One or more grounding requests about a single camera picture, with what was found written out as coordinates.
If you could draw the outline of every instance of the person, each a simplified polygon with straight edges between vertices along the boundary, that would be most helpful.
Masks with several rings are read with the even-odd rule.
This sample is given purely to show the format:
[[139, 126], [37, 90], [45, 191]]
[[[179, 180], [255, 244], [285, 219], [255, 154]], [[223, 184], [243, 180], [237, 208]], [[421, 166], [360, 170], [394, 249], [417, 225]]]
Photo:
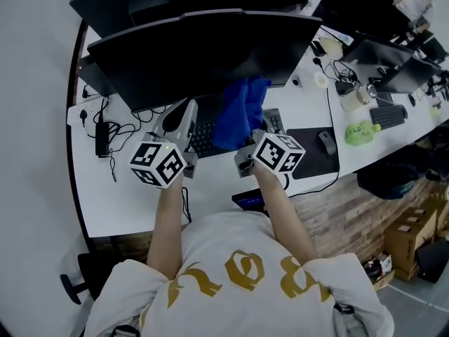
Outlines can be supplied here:
[[[147, 264], [114, 267], [84, 336], [123, 325], [140, 336], [393, 336], [356, 256], [318, 258], [278, 178], [253, 169], [269, 219], [216, 213], [181, 232], [182, 174], [162, 190]], [[364, 334], [347, 332], [349, 317]]]
[[397, 9], [410, 19], [415, 34], [428, 30], [434, 16], [433, 0], [394, 0]]

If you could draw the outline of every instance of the green bottle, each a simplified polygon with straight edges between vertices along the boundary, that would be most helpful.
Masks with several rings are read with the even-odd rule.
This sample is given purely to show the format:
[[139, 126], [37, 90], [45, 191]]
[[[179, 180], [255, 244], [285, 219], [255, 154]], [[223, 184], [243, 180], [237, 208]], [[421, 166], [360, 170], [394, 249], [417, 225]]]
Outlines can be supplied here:
[[344, 139], [348, 145], [359, 146], [370, 143], [374, 135], [381, 130], [380, 125], [373, 125], [371, 121], [363, 120], [346, 127]]

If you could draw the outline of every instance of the white desk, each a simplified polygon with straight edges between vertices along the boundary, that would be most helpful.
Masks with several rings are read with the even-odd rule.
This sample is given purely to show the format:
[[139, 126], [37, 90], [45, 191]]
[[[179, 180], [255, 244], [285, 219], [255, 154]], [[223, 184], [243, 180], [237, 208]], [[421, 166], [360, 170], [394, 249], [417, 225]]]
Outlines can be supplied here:
[[[89, 29], [83, 55], [86, 55], [87, 45], [96, 39], [98, 36]], [[304, 90], [289, 81], [285, 87], [272, 88], [267, 92], [263, 108], [279, 108], [285, 129], [331, 126], [326, 90], [315, 86], [312, 78], [304, 78], [320, 69], [311, 62], [312, 58], [313, 55], [309, 49], [293, 73], [300, 72], [305, 85]], [[326, 59], [323, 58], [322, 61], [323, 66], [326, 66]], [[83, 86], [84, 82], [79, 80], [77, 101], [82, 101]], [[396, 95], [396, 102], [403, 104], [408, 111], [409, 117], [406, 123], [380, 131], [374, 141], [367, 145], [352, 147], [344, 141], [346, 127], [362, 119], [370, 120], [368, 108], [362, 107], [352, 113], [345, 112], [341, 108], [340, 98], [332, 82], [329, 87], [329, 98], [340, 157], [340, 177], [412, 143], [449, 119], [449, 103], [445, 101], [442, 101], [439, 118], [435, 119], [429, 112], [430, 106], [426, 97], [421, 101], [416, 99], [416, 107], [412, 108], [407, 95]], [[111, 104], [105, 110], [105, 119], [117, 121], [120, 124], [133, 123], [138, 126], [138, 121], [131, 116], [125, 102], [117, 95], [113, 95], [111, 99]], [[144, 112], [141, 118], [148, 119], [150, 115]], [[74, 175], [89, 237], [129, 234], [154, 229], [159, 190], [142, 184], [126, 165], [134, 144], [142, 140], [144, 133], [149, 131], [151, 126], [152, 123], [143, 124], [142, 130], [135, 133], [123, 150], [114, 155], [117, 183], [112, 180], [109, 159], [98, 159], [95, 156], [95, 141], [89, 138], [81, 127], [72, 129]], [[89, 118], [86, 128], [94, 133], [94, 126]], [[125, 137], [116, 137], [112, 147], [121, 146]], [[231, 196], [257, 188], [254, 177], [239, 178], [234, 165], [234, 155], [235, 152], [230, 152], [200, 159], [196, 167], [195, 179], [185, 178], [184, 184], [189, 189], [192, 218], [219, 211], [239, 210], [239, 207], [231, 201]], [[325, 185], [332, 182], [336, 175], [336, 173], [330, 173], [302, 180], [290, 179], [287, 193], [293, 196]]]

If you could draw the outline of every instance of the blue cloth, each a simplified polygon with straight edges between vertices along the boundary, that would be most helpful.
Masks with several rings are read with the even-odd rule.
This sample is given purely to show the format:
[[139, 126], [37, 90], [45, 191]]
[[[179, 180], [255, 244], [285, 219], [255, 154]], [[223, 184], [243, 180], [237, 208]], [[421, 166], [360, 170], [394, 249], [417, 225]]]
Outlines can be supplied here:
[[256, 76], [238, 80], [226, 89], [213, 131], [214, 146], [231, 151], [243, 147], [251, 132], [262, 125], [262, 104], [271, 85], [269, 79]]

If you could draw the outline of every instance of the black keyboard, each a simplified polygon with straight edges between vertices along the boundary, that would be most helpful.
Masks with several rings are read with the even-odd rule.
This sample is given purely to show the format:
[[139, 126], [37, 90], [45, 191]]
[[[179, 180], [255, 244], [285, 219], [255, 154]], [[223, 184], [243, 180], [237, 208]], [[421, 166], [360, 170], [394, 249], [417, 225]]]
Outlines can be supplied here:
[[395, 127], [405, 122], [404, 106], [390, 105], [370, 110], [373, 124], [379, 124], [382, 130]]
[[[283, 129], [281, 115], [278, 109], [270, 109], [264, 111], [264, 116], [270, 120], [274, 130]], [[212, 133], [215, 128], [215, 123], [197, 124], [195, 131], [190, 138], [189, 147], [192, 147], [198, 154], [199, 159], [204, 157], [215, 156], [217, 154], [224, 154], [228, 150], [221, 149], [212, 144]]]
[[189, 146], [193, 147], [199, 159], [229, 152], [212, 144], [212, 132], [214, 128], [215, 123], [197, 124], [195, 126], [195, 132], [190, 138]]

